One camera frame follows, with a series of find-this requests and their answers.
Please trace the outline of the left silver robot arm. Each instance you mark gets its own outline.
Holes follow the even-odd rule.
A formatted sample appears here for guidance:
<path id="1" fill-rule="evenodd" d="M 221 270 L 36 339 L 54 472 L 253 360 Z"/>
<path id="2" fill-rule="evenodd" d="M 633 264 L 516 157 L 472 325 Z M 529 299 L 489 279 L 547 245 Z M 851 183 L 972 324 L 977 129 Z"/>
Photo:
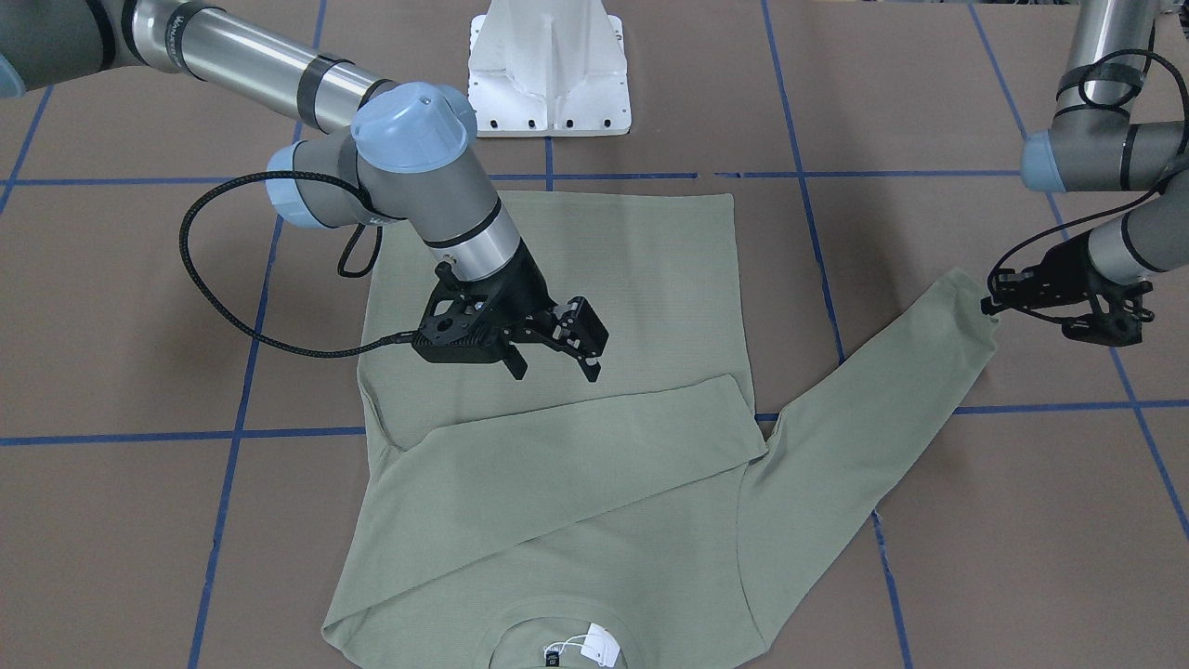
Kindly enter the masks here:
<path id="1" fill-rule="evenodd" d="M 1155 274 L 1185 266 L 1185 118 L 1135 124 L 1132 107 L 1159 65 L 1185 97 L 1185 76 L 1155 52 L 1156 1 L 1086 1 L 1053 94 L 1049 128 L 1023 149 L 1023 181 L 1043 193 L 1138 193 L 1138 203 L 1096 217 L 1097 226 L 1053 246 L 1036 266 L 986 279 L 984 313 L 1045 316 L 1087 302 L 1139 321 Z"/>

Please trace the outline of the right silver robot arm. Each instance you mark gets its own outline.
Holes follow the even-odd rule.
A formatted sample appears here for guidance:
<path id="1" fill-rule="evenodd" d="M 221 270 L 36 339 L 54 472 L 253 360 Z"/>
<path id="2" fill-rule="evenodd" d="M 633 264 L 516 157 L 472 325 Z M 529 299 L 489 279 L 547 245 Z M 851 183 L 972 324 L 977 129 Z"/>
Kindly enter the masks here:
<path id="1" fill-rule="evenodd" d="M 145 65 L 258 102 L 321 132 L 281 149 L 268 169 L 213 187 L 188 208 L 180 254 L 191 282 L 226 321 L 264 346 L 285 343 L 237 318 L 200 278 L 191 225 L 213 198 L 263 183 L 279 217 L 313 229 L 411 225 L 435 259 L 419 326 L 345 351 L 292 347 L 312 359 L 411 346 L 429 362 L 505 365 L 536 343 L 575 360 L 597 381 L 608 327 L 581 296 L 552 299 L 501 194 L 474 156 L 476 112 L 463 91 L 396 82 L 319 52 L 205 1 L 5 1 L 4 97 Z"/>

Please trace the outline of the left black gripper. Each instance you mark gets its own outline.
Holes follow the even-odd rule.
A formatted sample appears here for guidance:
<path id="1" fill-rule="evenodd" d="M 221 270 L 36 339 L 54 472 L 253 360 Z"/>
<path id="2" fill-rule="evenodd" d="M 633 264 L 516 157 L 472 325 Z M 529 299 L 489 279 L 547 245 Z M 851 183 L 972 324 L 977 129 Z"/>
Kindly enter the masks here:
<path id="1" fill-rule="evenodd" d="M 1087 289 L 1092 278 L 1100 278 L 1089 261 L 1089 233 L 1057 244 L 1033 266 L 1013 270 L 994 269 L 993 295 L 981 299 L 984 316 L 999 316 L 1007 309 L 1037 310 L 1088 304 Z"/>

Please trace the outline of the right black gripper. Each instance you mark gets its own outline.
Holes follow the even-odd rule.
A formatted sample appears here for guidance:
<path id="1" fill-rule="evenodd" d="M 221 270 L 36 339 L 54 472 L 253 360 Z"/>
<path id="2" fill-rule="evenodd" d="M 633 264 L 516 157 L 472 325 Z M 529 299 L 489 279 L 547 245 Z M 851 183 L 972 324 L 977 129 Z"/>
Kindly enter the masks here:
<path id="1" fill-rule="evenodd" d="M 575 356 L 586 380 L 598 381 L 608 327 L 585 297 L 552 299 L 526 244 L 520 244 L 504 267 L 483 280 L 483 294 L 487 297 L 485 321 L 503 343 L 503 362 L 515 380 L 523 380 L 528 370 L 516 343 L 543 343 Z"/>

